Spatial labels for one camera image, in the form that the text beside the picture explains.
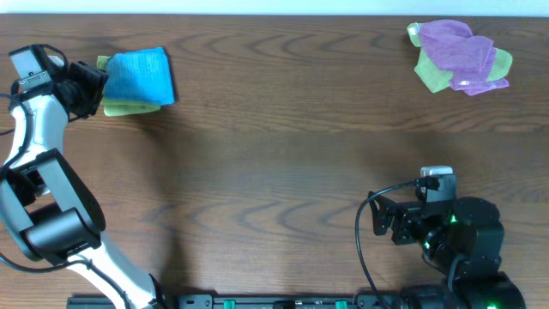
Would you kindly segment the blue microfiber cloth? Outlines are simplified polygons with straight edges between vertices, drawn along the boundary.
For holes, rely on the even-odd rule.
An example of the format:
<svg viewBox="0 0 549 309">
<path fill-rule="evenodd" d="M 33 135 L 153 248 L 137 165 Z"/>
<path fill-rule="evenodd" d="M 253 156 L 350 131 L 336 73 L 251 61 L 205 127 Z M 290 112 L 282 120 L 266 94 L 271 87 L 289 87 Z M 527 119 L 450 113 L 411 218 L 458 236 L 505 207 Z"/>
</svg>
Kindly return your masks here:
<svg viewBox="0 0 549 309">
<path fill-rule="evenodd" d="M 105 62 L 104 97 L 165 106 L 175 102 L 170 63 L 162 47 L 117 53 Z"/>
</svg>

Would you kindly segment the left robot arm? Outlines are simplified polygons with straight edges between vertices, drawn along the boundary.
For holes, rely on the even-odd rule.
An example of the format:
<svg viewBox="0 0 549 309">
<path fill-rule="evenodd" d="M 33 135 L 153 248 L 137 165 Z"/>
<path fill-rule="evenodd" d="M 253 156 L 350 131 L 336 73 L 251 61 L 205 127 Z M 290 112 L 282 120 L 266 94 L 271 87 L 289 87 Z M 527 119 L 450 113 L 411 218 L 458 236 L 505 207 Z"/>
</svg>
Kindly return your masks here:
<svg viewBox="0 0 549 309">
<path fill-rule="evenodd" d="M 72 270 L 116 308 L 171 308 L 172 298 L 106 233 L 98 201 L 63 157 L 69 116 L 96 113 L 106 73 L 59 58 L 16 60 L 15 134 L 1 168 L 1 219 L 22 253 L 47 271 Z"/>
</svg>

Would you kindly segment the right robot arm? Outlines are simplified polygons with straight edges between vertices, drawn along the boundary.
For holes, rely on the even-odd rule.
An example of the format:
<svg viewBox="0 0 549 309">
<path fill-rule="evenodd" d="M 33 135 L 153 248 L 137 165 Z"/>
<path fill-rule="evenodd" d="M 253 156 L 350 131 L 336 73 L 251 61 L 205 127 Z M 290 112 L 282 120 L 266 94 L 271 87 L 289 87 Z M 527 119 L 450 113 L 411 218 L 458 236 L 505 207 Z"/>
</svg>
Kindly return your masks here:
<svg viewBox="0 0 549 309">
<path fill-rule="evenodd" d="M 443 275 L 438 285 L 402 289 L 386 299 L 388 308 L 524 308 L 519 288 L 500 269 L 504 227 L 495 204 L 478 197 L 369 198 L 374 233 L 391 232 L 396 245 L 420 245 L 423 259 Z"/>
</svg>

